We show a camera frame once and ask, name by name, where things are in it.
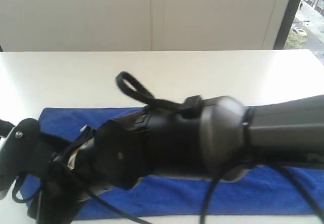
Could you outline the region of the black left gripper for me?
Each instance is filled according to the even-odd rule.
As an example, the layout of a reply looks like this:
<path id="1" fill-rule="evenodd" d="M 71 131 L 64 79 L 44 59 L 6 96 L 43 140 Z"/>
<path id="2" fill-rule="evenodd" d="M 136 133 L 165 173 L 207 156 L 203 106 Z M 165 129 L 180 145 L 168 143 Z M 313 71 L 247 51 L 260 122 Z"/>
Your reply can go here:
<path id="1" fill-rule="evenodd" d="M 35 201 L 35 222 L 41 221 L 41 203 L 43 196 L 44 175 L 50 155 L 41 146 L 41 127 L 38 120 L 27 118 L 18 125 L 1 120 L 1 199 L 3 199 L 11 185 L 12 199 L 17 203 Z M 40 178 L 38 189 L 28 198 L 20 199 L 17 193 L 24 184 L 27 175 Z"/>

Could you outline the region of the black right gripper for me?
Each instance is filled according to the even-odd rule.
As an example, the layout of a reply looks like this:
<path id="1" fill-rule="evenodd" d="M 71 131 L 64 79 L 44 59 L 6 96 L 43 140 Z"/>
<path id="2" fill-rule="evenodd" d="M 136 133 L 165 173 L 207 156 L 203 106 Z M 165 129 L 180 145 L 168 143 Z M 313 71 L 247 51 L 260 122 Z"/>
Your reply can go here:
<path id="1" fill-rule="evenodd" d="M 55 156 L 50 163 L 48 198 L 52 202 L 82 203 L 114 187 L 132 189 L 152 174 L 147 124 L 107 121 L 86 127 L 73 141 L 49 134 Z"/>

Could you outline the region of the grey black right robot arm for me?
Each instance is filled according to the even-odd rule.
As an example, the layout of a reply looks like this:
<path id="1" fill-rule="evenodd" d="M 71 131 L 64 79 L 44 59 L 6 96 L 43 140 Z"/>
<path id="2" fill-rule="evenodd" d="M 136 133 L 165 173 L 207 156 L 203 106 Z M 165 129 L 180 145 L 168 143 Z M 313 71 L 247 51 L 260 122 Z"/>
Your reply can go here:
<path id="1" fill-rule="evenodd" d="M 229 96 L 170 110 L 156 103 L 109 119 L 53 160 L 46 191 L 81 203 L 140 179 L 219 178 L 277 163 L 323 168 L 323 96 L 244 106 Z"/>

